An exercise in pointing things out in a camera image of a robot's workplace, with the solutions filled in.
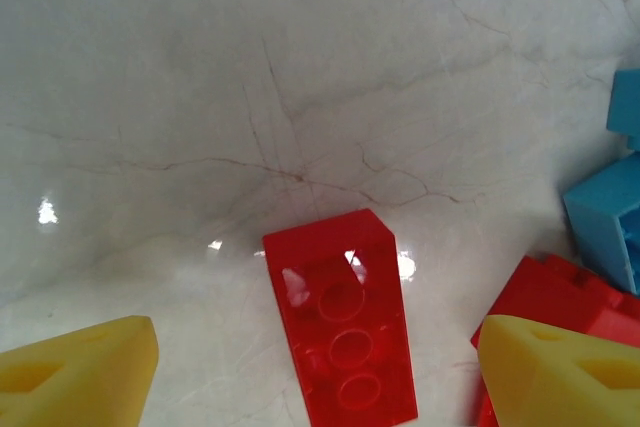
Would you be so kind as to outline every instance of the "lego brick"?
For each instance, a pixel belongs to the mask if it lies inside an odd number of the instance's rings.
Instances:
[[[2,427],[135,427],[158,344],[148,317],[125,317],[0,354]]]
[[[619,70],[613,77],[607,129],[640,136],[640,69]]]
[[[313,427],[417,417],[395,238],[370,210],[263,239]]]
[[[630,135],[627,140],[627,148],[640,152],[640,135]]]
[[[616,287],[640,288],[640,153],[615,162],[564,195],[584,264]]]
[[[487,315],[495,314],[640,347],[640,299],[555,255],[524,257]],[[471,338],[476,347],[480,329]]]
[[[638,348],[494,315],[482,328],[478,359],[500,425],[638,425]]]
[[[478,409],[476,427],[500,427],[484,382],[480,385],[478,395],[480,397],[480,407]]]

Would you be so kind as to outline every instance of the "marble veining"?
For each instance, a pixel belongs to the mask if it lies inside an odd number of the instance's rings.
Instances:
[[[263,234],[361,207],[398,239],[415,425],[558,192],[620,155],[640,0],[0,0],[0,350],[130,313],[143,426],[302,426]]]

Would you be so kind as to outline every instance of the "red lego brick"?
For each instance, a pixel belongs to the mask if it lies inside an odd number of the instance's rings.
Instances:
[[[263,243],[311,425],[390,427],[416,418],[391,231],[360,210]]]
[[[478,421],[476,423],[477,427],[500,427],[498,425],[498,419],[496,418],[496,414],[493,411],[493,404],[491,403],[491,399],[489,398],[489,394],[487,392],[487,387],[482,382],[481,392],[480,392],[482,401],[480,403],[480,412],[478,414]]]
[[[524,257],[487,315],[505,314],[640,347],[640,299],[609,286],[597,275],[552,255]],[[478,346],[480,329],[471,338]],[[478,427],[498,426],[483,395]]]

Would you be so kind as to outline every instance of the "blue brick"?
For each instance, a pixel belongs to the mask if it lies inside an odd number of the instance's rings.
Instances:
[[[640,136],[640,69],[619,70],[613,77],[607,129]]]
[[[627,147],[629,148],[629,150],[640,152],[640,135],[630,135],[629,141],[627,142]]]
[[[584,264],[616,287],[640,293],[640,153],[564,195]]]

